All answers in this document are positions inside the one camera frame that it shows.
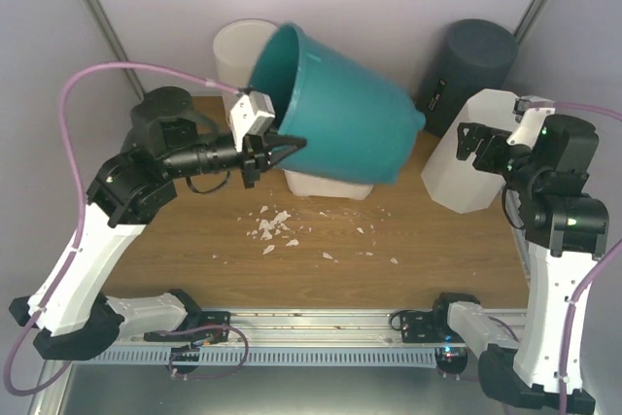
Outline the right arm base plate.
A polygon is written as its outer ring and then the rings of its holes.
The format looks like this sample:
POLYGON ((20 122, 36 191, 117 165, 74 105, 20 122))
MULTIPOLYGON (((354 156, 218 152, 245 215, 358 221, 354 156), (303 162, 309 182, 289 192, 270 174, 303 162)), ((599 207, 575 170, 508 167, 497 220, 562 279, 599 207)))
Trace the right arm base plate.
POLYGON ((464 343, 449 328, 446 311, 398 310, 389 315, 388 324, 403 343, 464 343))

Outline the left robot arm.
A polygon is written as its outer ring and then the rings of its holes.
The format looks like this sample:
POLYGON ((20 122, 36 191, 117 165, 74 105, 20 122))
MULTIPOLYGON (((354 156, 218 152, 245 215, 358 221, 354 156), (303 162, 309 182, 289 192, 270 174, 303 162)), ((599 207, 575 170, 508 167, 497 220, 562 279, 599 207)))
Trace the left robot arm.
POLYGON ((107 160, 86 192, 80 224, 65 259, 39 291, 12 301, 20 325, 32 324, 33 344, 49 361, 88 361, 116 341, 203 338, 200 306, 175 289, 147 298, 116 298, 102 287, 128 246, 175 199, 177 180, 238 171, 246 188, 304 148, 301 137, 281 135, 270 98, 238 94, 228 133, 198 113, 176 86, 148 92, 130 113, 121 152, 107 160))

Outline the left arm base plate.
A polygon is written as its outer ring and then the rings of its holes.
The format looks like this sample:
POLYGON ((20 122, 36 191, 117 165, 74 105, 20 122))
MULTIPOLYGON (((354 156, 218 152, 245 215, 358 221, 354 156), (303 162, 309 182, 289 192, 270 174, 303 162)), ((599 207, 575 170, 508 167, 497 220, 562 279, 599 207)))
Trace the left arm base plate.
POLYGON ((227 342, 228 326, 231 320, 229 311, 202 311, 197 321, 191 324, 185 320, 172 334, 147 332, 143 334, 146 342, 188 342, 190 345, 217 344, 227 342))

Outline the white rectangular tub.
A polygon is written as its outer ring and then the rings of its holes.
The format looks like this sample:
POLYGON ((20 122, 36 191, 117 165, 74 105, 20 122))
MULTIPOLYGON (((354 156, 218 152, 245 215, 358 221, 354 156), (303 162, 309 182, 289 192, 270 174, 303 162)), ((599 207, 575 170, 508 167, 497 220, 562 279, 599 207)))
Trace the white rectangular tub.
POLYGON ((290 191, 300 197, 317 196, 363 200, 373 190, 373 185, 351 184, 288 170, 285 170, 284 173, 290 191))

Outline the white cylindrical bin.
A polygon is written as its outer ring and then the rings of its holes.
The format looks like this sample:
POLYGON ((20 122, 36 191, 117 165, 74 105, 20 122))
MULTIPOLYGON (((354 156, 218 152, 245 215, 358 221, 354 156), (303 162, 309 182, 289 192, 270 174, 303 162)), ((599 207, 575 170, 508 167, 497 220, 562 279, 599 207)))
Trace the white cylindrical bin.
POLYGON ((256 18, 240 19, 222 28, 213 40, 219 81, 244 87, 270 37, 278 26, 256 18))

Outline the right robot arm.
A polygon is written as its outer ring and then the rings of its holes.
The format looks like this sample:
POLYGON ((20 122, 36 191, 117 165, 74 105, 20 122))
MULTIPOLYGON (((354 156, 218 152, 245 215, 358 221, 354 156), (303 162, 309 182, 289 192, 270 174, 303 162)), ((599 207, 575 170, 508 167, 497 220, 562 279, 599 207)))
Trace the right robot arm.
POLYGON ((514 132, 464 122, 457 134, 457 158, 503 177, 519 197, 531 263, 529 303, 520 341, 458 295, 432 315, 432 334, 464 341, 478 359, 488 398, 516 408, 592 414, 596 401, 583 387, 580 350, 585 301, 605 265, 609 221, 605 205, 583 191, 599 146, 596 129, 547 112, 539 123, 522 120, 514 132))

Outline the teal round bin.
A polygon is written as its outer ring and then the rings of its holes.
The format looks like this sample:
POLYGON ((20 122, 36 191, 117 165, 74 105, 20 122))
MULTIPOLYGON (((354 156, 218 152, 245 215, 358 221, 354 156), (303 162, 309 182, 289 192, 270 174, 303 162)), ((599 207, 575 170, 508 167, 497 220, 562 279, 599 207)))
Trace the teal round bin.
POLYGON ((285 23, 251 74, 268 95, 279 134, 306 140, 279 168, 348 183, 394 183, 426 118, 408 93, 285 23))

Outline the dark grey round bin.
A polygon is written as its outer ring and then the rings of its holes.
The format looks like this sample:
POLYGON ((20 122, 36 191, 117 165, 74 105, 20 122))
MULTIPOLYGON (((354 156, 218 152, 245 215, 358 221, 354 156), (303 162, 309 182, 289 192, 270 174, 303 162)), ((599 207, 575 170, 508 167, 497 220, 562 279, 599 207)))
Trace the dark grey round bin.
POLYGON ((427 132, 443 136, 472 95, 501 87, 517 54, 514 35, 496 23, 477 18, 452 23, 415 94, 427 132))

